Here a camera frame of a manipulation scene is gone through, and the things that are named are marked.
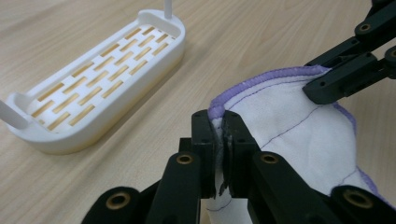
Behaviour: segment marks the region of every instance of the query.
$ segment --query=white cloth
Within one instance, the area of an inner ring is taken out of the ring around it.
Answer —
[[[313,189],[329,195],[332,188],[353,185],[374,194],[371,179],[356,164],[355,120],[339,104],[316,105],[302,87],[329,69],[321,66],[278,69],[248,79],[215,98],[208,116],[221,136],[224,110],[238,113],[261,150],[283,156]],[[217,190],[222,183],[219,145]],[[206,200],[212,224],[251,223],[247,200],[229,192]]]

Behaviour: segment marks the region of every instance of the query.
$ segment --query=stitched seam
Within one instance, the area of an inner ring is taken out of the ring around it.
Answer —
[[[257,76],[257,77],[250,78],[250,79],[248,79],[248,80],[245,81],[245,82],[249,82],[249,81],[254,80],[254,79],[259,79],[261,76],[264,76],[264,75],[269,74],[269,73],[272,73],[272,72],[276,72],[276,73],[277,73],[277,72],[282,71],[282,70],[291,70],[291,69],[295,69],[295,68],[301,68],[302,70],[308,70],[308,69],[310,69],[309,67],[282,68],[282,69],[277,69],[277,70],[274,70],[274,71],[270,71],[270,72],[263,73],[263,74],[261,74],[261,75],[259,75],[259,76]],[[316,75],[319,75],[319,74],[315,74],[315,75],[313,75],[313,74],[308,74],[308,75],[299,75],[299,76],[284,76],[284,77],[312,77],[312,76],[316,76]],[[268,79],[268,80],[264,80],[264,81],[262,81],[262,82],[258,82],[258,83],[256,83],[256,84],[250,86],[250,87],[247,87],[247,88],[245,88],[245,89],[242,89],[242,90],[241,90],[240,92],[238,92],[237,94],[239,94],[239,93],[241,93],[241,92],[243,92],[243,91],[246,91],[246,90],[248,90],[248,89],[250,89],[250,88],[253,88],[253,87],[255,87],[255,86],[259,85],[259,84],[262,84],[262,83],[264,83],[264,82],[271,81],[271,80],[275,80],[275,79],[279,79],[279,78],[284,78],[284,77],[273,77],[273,78],[270,78],[270,79]],[[230,89],[228,89],[227,91],[229,91],[229,90],[231,90],[231,89],[233,89],[233,88],[237,88],[237,87],[240,86],[240,85],[241,85],[241,84],[235,85],[235,86],[231,87]],[[211,105],[211,106],[208,108],[208,112],[210,112],[210,111],[212,111],[212,110],[215,110],[215,109],[217,109],[217,108],[219,108],[219,107],[224,107],[224,105],[225,105],[228,101],[230,101],[232,98],[234,98],[234,97],[237,95],[237,94],[235,94],[235,95],[233,95],[232,97],[230,97],[229,99],[226,99],[226,100],[224,100],[224,101],[221,101],[221,100],[220,100],[221,96],[227,94],[227,91],[224,92],[224,93],[222,93],[221,95],[219,95],[218,97],[216,97],[216,98],[212,101],[212,104],[213,104],[213,105]]]
[[[281,135],[290,132],[291,130],[293,130],[294,128],[296,128],[297,126],[299,126],[300,124],[302,124],[304,121],[306,121],[307,119],[309,119],[309,117],[311,117],[311,115],[318,110],[319,108],[323,107],[323,105],[317,106],[315,109],[313,109],[308,116],[306,116],[306,118],[304,118],[303,120],[301,120],[300,122],[298,122],[296,125],[292,126],[291,128],[287,129],[285,132],[278,134],[277,136],[271,138],[267,143],[265,143],[262,147],[260,147],[261,150],[264,149],[264,147],[266,147],[268,144],[270,144],[274,139],[280,137]]]
[[[258,93],[259,91],[263,91],[263,90],[265,90],[265,89],[268,89],[268,88],[274,87],[274,86],[279,86],[279,85],[283,85],[283,84],[290,84],[290,83],[297,83],[297,82],[305,82],[305,81],[307,81],[307,80],[309,80],[309,79],[297,80],[297,81],[289,81],[289,82],[280,82],[280,83],[273,84],[273,85],[271,85],[271,86],[263,87],[263,88],[261,88],[261,89],[255,91],[255,92],[249,94],[249,95],[244,96],[242,99],[240,99],[240,100],[238,100],[237,102],[235,102],[235,104],[231,105],[229,109],[232,109],[235,105],[239,104],[240,102],[242,102],[242,101],[245,100],[246,98],[248,98],[248,97],[250,97],[250,96],[252,96],[252,95],[255,95],[255,94]]]
[[[363,179],[364,183],[366,183],[366,185],[369,187],[369,189],[375,194],[375,195],[379,195],[378,193],[378,188],[376,187],[374,181],[370,178],[370,176],[368,176],[366,173],[363,172],[362,169],[359,169],[359,173],[361,175],[361,179]]]

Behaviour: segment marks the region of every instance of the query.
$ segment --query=white plastic tray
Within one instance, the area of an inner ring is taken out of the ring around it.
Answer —
[[[18,137],[50,154],[81,150],[102,136],[184,51],[185,28],[170,11],[142,10],[136,21],[25,94],[0,102]]]

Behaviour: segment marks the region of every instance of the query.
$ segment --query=black metal bracket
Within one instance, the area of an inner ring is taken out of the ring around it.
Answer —
[[[326,51],[306,65],[329,67],[303,87],[316,104],[326,105],[361,91],[385,77],[396,78],[396,46],[378,60],[371,51],[396,36],[396,1],[374,0],[367,18],[355,28],[355,36]]]
[[[192,115],[192,138],[180,140],[161,181],[138,192],[119,187],[104,193],[83,224],[199,223],[200,200],[215,196],[216,137],[207,111]],[[247,198],[253,223],[396,223],[396,211],[372,193],[337,187],[331,196],[309,186],[280,155],[261,152],[242,118],[226,111],[224,188]]]

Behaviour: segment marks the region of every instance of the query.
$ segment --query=wooden table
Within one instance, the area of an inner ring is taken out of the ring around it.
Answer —
[[[161,0],[0,2],[0,99],[25,92]],[[191,114],[264,71],[303,65],[346,38],[368,0],[175,0],[187,29],[184,58],[89,149],[43,154],[0,124],[0,223],[79,223],[100,194],[161,178]],[[382,58],[384,49],[375,52]],[[396,82],[341,101],[358,121],[358,164],[396,204]]]

